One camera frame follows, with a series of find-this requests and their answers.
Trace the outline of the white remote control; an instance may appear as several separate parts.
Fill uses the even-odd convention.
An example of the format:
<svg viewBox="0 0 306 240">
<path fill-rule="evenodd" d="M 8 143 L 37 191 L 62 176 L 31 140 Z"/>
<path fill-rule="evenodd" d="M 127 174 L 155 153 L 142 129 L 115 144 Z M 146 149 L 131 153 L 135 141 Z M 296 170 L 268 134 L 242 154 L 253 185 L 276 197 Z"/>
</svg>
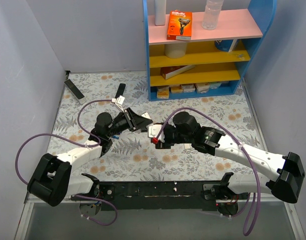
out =
<svg viewBox="0 0 306 240">
<path fill-rule="evenodd" d="M 151 119 L 150 115 L 148 114 L 148 112 L 145 112 L 141 115 L 142 117 L 146 118 L 146 119 Z"/>
</svg>

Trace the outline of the white remote battery cover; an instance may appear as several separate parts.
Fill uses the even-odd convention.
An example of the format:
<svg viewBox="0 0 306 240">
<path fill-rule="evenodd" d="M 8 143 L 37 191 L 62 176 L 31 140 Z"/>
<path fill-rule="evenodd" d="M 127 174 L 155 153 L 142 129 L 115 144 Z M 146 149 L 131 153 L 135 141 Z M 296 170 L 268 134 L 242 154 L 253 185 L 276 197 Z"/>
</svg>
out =
<svg viewBox="0 0 306 240">
<path fill-rule="evenodd" d="M 184 149 L 185 150 L 188 150 L 188 149 L 191 149 L 192 148 L 192 145 L 190 143 L 185 143 L 184 144 Z"/>
</svg>

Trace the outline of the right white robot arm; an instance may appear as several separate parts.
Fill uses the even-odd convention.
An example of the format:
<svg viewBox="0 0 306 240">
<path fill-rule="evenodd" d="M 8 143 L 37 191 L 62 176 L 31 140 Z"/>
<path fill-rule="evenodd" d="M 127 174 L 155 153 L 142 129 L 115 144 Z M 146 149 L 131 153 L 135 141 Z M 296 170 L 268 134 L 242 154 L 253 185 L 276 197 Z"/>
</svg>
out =
<svg viewBox="0 0 306 240">
<path fill-rule="evenodd" d="M 215 188 L 214 195 L 230 199 L 242 193 L 271 194 L 277 199 L 297 203 L 305 170 L 298 154 L 271 153 L 240 143 L 228 133 L 201 126 L 194 116 L 182 111 L 173 117 L 173 124 L 154 124 L 148 137 L 156 149 L 170 149 L 175 144 L 190 144 L 196 151 L 225 158 L 253 170 L 252 175 L 228 173 Z"/>
</svg>

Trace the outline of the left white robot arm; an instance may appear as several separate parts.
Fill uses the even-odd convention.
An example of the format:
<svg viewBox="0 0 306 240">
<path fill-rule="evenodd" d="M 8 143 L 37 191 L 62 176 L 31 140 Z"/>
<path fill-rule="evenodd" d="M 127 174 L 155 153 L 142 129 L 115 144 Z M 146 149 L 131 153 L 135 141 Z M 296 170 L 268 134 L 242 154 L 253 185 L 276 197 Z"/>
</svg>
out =
<svg viewBox="0 0 306 240">
<path fill-rule="evenodd" d="M 27 190 L 52 207 L 67 196 L 82 195 L 88 200 L 100 194 L 100 181 L 87 173 L 72 176 L 71 173 L 93 159 L 105 155 L 113 142 L 111 137 L 123 131 L 141 130 L 153 121 L 149 115 L 138 115 L 130 108 L 113 118 L 108 112 L 100 113 L 88 140 L 82 147 L 76 147 L 58 155 L 44 154 L 31 179 Z"/>
</svg>

